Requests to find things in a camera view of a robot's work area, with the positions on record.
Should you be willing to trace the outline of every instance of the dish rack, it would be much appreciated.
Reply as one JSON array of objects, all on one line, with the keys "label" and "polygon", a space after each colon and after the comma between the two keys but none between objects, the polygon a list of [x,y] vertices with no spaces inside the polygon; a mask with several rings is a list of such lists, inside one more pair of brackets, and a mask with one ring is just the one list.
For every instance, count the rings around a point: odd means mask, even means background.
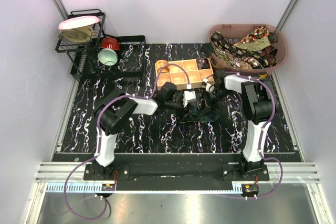
[{"label": "dish rack", "polygon": [[[106,15],[100,9],[76,10],[70,13],[68,19],[86,15],[97,16],[100,20],[98,23],[90,25],[93,30],[90,41],[75,43],[62,38],[58,40],[55,48],[58,53],[66,53],[71,60],[71,75],[78,81],[107,78],[139,78],[143,80],[146,65],[145,36],[116,37],[106,34],[103,30]],[[120,50],[116,50],[118,62],[114,66],[105,66],[98,60],[99,46],[105,37],[115,38],[120,44]]]},{"label": "dish rack", "polygon": [[[214,73],[211,64],[209,64],[210,68],[198,69],[196,59],[169,61],[169,63],[177,64],[187,72],[193,89],[201,88],[203,79]],[[157,85],[158,90],[160,90],[161,87],[167,81],[174,83],[178,90],[187,89],[188,82],[185,73],[179,67],[176,66],[169,66],[169,70],[170,70],[169,73],[161,72],[158,79],[158,85]],[[158,75],[158,68],[156,64],[155,64],[155,74]],[[215,84],[214,78],[209,77],[208,83]]]}]

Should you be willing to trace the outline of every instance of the wooden organizer tray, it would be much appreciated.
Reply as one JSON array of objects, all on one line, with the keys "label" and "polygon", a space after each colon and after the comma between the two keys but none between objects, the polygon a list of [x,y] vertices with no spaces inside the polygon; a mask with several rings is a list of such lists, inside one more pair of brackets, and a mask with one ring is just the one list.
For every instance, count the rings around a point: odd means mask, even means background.
[{"label": "wooden organizer tray", "polygon": [[[208,69],[200,69],[198,70],[196,59],[192,60],[178,60],[178,61],[170,61],[169,63],[174,63],[181,66],[187,73],[190,79],[190,83],[193,89],[202,88],[203,79],[208,77],[210,74],[213,74],[212,66],[210,64],[210,68]],[[177,86],[177,89],[183,90],[187,89],[187,77],[185,73],[176,66],[169,66],[169,73],[161,73],[158,79],[158,90],[167,82],[172,82]],[[155,75],[158,75],[158,68],[155,63]],[[210,77],[208,79],[210,84],[215,84],[214,78]]]}]

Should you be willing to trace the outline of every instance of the black and white marble surface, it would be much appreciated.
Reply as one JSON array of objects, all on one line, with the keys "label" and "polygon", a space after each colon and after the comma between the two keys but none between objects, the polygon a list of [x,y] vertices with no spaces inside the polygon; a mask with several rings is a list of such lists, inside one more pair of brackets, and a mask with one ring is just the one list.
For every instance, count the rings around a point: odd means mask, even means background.
[{"label": "black and white marble surface", "polygon": [[[144,81],[86,80],[79,83],[61,152],[91,153],[96,149],[94,107],[114,88],[129,94],[150,95],[155,78],[155,62],[193,59],[205,56],[201,44],[148,44],[142,52],[132,45],[123,52],[118,68],[139,67],[141,56],[147,61]],[[133,115],[118,135],[115,152],[119,153],[231,153],[240,152],[247,136],[239,94],[228,95],[221,104],[220,119],[211,123],[181,123],[175,114]],[[265,152],[293,152],[293,143],[281,107],[267,135]]]}]

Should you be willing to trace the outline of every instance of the pink basket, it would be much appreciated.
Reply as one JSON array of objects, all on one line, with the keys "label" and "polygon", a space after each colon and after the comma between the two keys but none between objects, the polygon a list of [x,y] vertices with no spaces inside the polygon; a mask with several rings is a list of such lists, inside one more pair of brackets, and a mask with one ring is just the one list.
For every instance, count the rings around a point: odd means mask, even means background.
[{"label": "pink basket", "polygon": [[[261,25],[217,25],[212,27],[208,32],[208,38],[210,41],[210,36],[215,31],[219,31],[223,34],[224,38],[243,38],[250,32],[259,28]],[[288,57],[288,46],[283,34],[274,26],[266,25],[267,29],[278,35],[278,42],[274,43],[273,46],[278,49],[276,55],[276,65],[270,68],[263,69],[243,69],[237,68],[231,65],[225,64],[223,61],[218,59],[218,57],[212,53],[210,57],[210,62],[215,69],[226,69],[227,71],[239,71],[240,73],[250,74],[252,76],[259,76],[262,74],[272,74],[274,70],[281,67],[287,60]]]}]

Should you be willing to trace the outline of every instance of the purple cable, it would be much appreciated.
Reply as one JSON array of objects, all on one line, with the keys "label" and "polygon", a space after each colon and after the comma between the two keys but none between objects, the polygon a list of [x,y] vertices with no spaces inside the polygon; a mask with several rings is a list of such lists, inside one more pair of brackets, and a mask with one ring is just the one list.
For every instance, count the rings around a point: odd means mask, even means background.
[{"label": "purple cable", "polygon": [[105,207],[104,207],[104,210],[101,212],[100,215],[98,215],[98,216],[96,216],[96,217],[92,217],[92,218],[90,218],[90,217],[84,217],[84,216],[79,215],[78,213],[76,213],[76,212],[71,208],[71,206],[70,206],[70,204],[69,204],[69,202],[68,202],[68,197],[67,197],[67,184],[68,184],[68,181],[69,181],[70,177],[72,176],[72,174],[73,174],[73,173],[74,173],[80,166],[82,166],[83,164],[86,164],[87,162],[92,162],[92,161],[95,160],[95,159],[96,159],[96,158],[93,157],[93,158],[90,158],[90,159],[88,159],[88,160],[86,160],[86,161],[80,163],[79,165],[77,165],[77,166],[75,167],[75,169],[73,169],[73,170],[71,171],[71,173],[69,174],[69,176],[67,177],[67,179],[65,180],[65,183],[64,183],[63,194],[64,194],[65,204],[67,205],[69,211],[70,211],[73,215],[75,215],[75,216],[77,216],[78,218],[83,219],[83,220],[98,220],[100,217],[102,217],[102,215],[105,213],[106,208],[107,208],[107,200],[106,200],[105,198],[103,198],[103,199],[104,199],[104,202],[105,202]]},{"label": "purple cable", "polygon": [[[106,104],[106,106],[101,110],[101,112],[99,113],[98,118],[97,118],[97,128],[98,128],[98,132],[99,132],[99,137],[98,137],[98,139],[97,139],[97,141],[98,141],[97,154],[98,154],[98,155],[100,154],[100,149],[101,149],[101,135],[102,135],[102,131],[101,131],[101,127],[100,127],[100,120],[101,120],[101,116],[103,115],[103,113],[104,113],[109,107],[111,107],[112,104],[114,104],[115,102],[117,102],[117,101],[119,101],[119,100],[121,100],[121,99],[123,99],[123,98],[130,98],[130,97],[133,97],[133,98],[142,99],[142,100],[152,99],[153,96],[154,96],[154,94],[155,94],[155,91],[156,91],[157,80],[159,79],[159,76],[160,76],[162,70],[163,70],[164,68],[168,67],[168,66],[176,66],[176,67],[179,67],[180,69],[182,69],[182,71],[185,73],[185,75],[186,75],[186,77],[187,77],[188,84],[190,84],[190,80],[189,80],[189,76],[188,76],[187,72],[186,72],[181,66],[179,66],[179,65],[177,65],[177,64],[174,64],[174,63],[170,63],[170,64],[166,64],[164,67],[162,67],[162,68],[160,69],[160,71],[157,73],[158,76],[156,76],[156,80],[155,80],[154,88],[153,88],[153,91],[152,91],[152,93],[151,93],[151,95],[150,95],[149,98],[139,97],[139,96],[136,96],[136,95],[126,94],[126,95],[122,95],[122,96],[120,96],[120,97],[117,97],[117,98],[113,99],[112,101],[110,101],[108,104]],[[92,161],[94,161],[95,159],[96,159],[96,156],[93,157],[93,158],[90,158],[90,159],[88,159],[88,160],[86,160],[86,161],[84,161],[84,162],[82,162],[82,163],[80,163],[79,165],[77,165],[77,166],[75,167],[75,169],[73,169],[72,172],[68,175],[68,177],[67,177],[67,179],[65,180],[65,183],[64,183],[64,191],[63,191],[63,193],[64,193],[65,204],[67,205],[69,211],[70,211],[72,214],[74,214],[75,216],[77,216],[78,218],[83,219],[83,220],[97,220],[97,219],[99,219],[99,218],[105,213],[105,211],[106,211],[107,204],[108,204],[107,200],[106,200],[105,198],[103,198],[104,201],[105,201],[105,207],[104,207],[104,210],[101,212],[100,215],[98,215],[98,216],[96,216],[96,217],[93,217],[93,218],[84,217],[84,216],[79,215],[78,213],[76,213],[76,212],[71,208],[71,206],[70,206],[70,204],[69,204],[69,202],[68,202],[68,197],[67,197],[66,188],[67,188],[68,181],[69,181],[70,177],[72,176],[72,174],[73,174],[73,173],[74,173],[80,166],[82,166],[82,165],[84,165],[84,164],[86,164],[86,163],[88,163],[88,162],[92,162]]]}]

